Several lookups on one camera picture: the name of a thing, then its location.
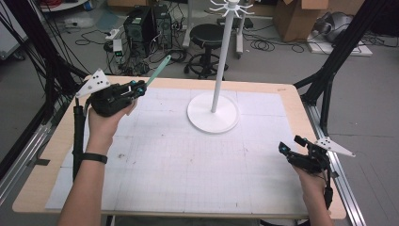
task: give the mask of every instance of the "power strip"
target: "power strip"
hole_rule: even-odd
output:
[[[110,35],[110,36],[106,36],[105,39],[106,39],[106,40],[113,40],[113,39],[118,35],[119,32],[120,32],[119,29],[112,29],[112,30],[109,32],[111,35]]]

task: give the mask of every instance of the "wooden table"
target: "wooden table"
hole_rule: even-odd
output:
[[[130,82],[132,77],[111,76],[108,77],[111,83],[124,84]],[[215,88],[215,81],[191,80],[191,79],[168,79],[157,78],[152,82],[152,88],[164,89],[209,89]],[[286,84],[265,84],[265,83],[244,83],[244,82],[223,82],[222,89],[244,91],[244,92],[264,92],[277,93],[281,97],[286,110],[288,122],[294,135],[301,135],[310,141],[315,141],[316,137],[311,127],[311,123],[302,105],[297,90],[292,85]],[[73,105],[70,105],[59,126],[56,128],[53,137],[49,141],[46,149],[40,158],[49,159],[48,166],[36,166],[27,179],[22,191],[13,204],[13,210],[20,213],[57,213],[58,211],[45,209],[45,204],[49,199],[51,191],[56,181],[59,168],[69,152],[73,143]],[[297,146],[301,153],[307,150]],[[343,203],[335,190],[331,211],[332,218],[345,218],[346,212]],[[282,218],[304,218],[304,216],[284,216]]]

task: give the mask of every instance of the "black strap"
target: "black strap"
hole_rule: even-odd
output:
[[[82,160],[92,160],[106,164],[106,162],[108,161],[108,157],[97,153],[83,153]]]

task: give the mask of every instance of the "caster wheel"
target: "caster wheel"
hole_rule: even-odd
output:
[[[184,73],[189,73],[189,72],[190,72],[190,70],[189,70],[188,66],[185,66],[184,67]]]

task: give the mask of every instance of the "person's left hand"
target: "person's left hand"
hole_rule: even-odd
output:
[[[137,99],[131,105],[123,108],[115,115],[103,117],[91,108],[88,110],[88,127],[90,136],[88,138],[87,153],[98,153],[106,155],[112,144],[112,137],[118,129],[118,123],[124,115],[129,115],[137,106]]]

